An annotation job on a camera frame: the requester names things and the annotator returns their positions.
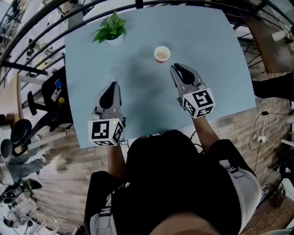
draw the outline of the white cup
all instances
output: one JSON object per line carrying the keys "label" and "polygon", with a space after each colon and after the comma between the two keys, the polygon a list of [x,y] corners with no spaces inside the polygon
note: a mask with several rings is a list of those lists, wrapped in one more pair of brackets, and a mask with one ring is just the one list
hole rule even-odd
{"label": "white cup", "polygon": [[165,46],[159,46],[154,50],[154,57],[158,63],[163,63],[169,59],[170,50]]}
{"label": "white cup", "polygon": [[287,36],[287,31],[286,30],[278,31],[273,33],[271,36],[274,39],[274,41],[277,42]]}

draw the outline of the black office chair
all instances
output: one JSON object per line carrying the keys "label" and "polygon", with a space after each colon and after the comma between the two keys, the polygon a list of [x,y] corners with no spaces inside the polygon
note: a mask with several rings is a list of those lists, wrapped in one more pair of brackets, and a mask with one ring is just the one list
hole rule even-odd
{"label": "black office chair", "polygon": [[[62,97],[64,102],[59,104],[58,98],[54,101],[51,99],[53,92],[57,88],[55,82],[60,80],[62,83],[62,91],[59,98]],[[42,85],[42,94],[45,105],[40,105],[34,102],[32,92],[28,93],[28,106],[32,115],[37,114],[37,110],[44,110],[47,113],[37,122],[32,128],[32,124],[27,119],[17,121],[12,129],[10,140],[6,139],[1,143],[1,155],[3,158],[9,158],[11,154],[15,157],[22,155],[31,143],[31,138],[44,126],[50,127],[50,132],[56,128],[70,129],[73,124],[73,118],[70,111],[68,91],[66,83],[65,67],[59,69]],[[15,148],[21,147],[20,153],[14,151]]]}

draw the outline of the white pot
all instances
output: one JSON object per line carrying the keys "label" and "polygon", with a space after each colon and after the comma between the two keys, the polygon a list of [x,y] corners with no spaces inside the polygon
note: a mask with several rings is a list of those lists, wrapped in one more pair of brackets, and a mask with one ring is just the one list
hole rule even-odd
{"label": "white pot", "polygon": [[118,46],[118,45],[121,45],[121,43],[123,42],[124,40],[124,36],[123,35],[120,35],[119,37],[117,37],[116,39],[113,39],[113,40],[107,40],[107,42],[109,44],[111,44],[112,46]]}

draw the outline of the light blue table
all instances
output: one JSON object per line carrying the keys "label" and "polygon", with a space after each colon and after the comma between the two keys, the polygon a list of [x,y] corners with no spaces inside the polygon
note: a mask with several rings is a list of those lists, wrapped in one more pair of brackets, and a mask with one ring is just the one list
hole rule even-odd
{"label": "light blue table", "polygon": [[[216,119],[255,107],[248,67],[238,40],[222,11],[197,6],[149,7],[119,14],[127,35],[120,46],[92,43],[100,28],[94,22],[66,37],[66,74],[73,123],[81,148],[88,141],[94,99],[112,81],[121,88],[121,112],[128,118],[126,139],[179,129],[192,124],[176,98],[170,75],[175,63],[195,68],[211,88]],[[171,51],[163,64],[157,46]]]}

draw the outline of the power strip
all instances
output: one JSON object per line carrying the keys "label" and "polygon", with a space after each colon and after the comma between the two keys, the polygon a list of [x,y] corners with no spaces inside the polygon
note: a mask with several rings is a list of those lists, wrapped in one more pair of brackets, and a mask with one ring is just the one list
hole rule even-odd
{"label": "power strip", "polygon": [[266,136],[259,136],[258,137],[258,142],[262,142],[262,143],[264,143],[264,142],[266,142]]}

